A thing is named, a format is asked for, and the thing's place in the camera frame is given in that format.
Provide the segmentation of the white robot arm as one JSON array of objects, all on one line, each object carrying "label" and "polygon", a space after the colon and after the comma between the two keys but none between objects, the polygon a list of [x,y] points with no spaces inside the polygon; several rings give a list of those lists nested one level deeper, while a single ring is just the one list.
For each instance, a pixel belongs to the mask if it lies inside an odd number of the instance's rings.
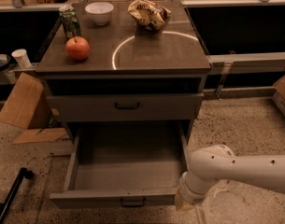
[{"label": "white robot arm", "polygon": [[234,180],[285,194],[285,155],[236,156],[226,145],[195,150],[187,161],[188,170],[178,182],[177,210],[194,208],[221,180]]}]

